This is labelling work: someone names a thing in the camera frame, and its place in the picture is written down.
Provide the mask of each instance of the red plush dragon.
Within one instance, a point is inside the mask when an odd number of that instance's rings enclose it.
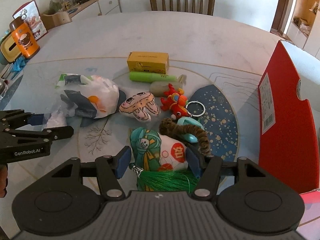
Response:
[[[171,110],[171,118],[173,120],[177,120],[183,116],[189,117],[190,114],[188,114],[185,108],[188,99],[183,95],[184,91],[181,88],[176,91],[172,84],[169,84],[168,87],[169,91],[164,92],[164,95],[167,97],[167,99],[161,98],[161,109],[163,111]]]

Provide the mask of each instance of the red circular print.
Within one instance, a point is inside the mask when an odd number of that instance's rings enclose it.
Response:
[[[158,168],[158,171],[171,171],[171,170],[173,170],[173,168],[170,163],[165,163],[161,167]]]
[[[182,143],[175,143],[172,146],[171,155],[180,163],[184,163],[186,161],[186,155]]]
[[[167,151],[163,151],[161,155],[162,157],[167,158],[169,156],[169,153]]]

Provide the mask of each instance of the orange thermos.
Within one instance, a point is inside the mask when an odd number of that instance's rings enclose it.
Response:
[[[14,42],[17,44],[22,55],[26,59],[31,59],[40,50],[29,26],[18,17],[9,24],[11,35]]]

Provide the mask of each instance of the human hand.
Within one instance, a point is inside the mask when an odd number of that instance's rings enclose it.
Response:
[[[8,165],[0,165],[0,198],[7,194],[8,185]]]

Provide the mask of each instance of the yellow box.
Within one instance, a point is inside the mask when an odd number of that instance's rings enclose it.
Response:
[[[128,60],[129,71],[167,74],[169,54],[160,52],[133,51]]]

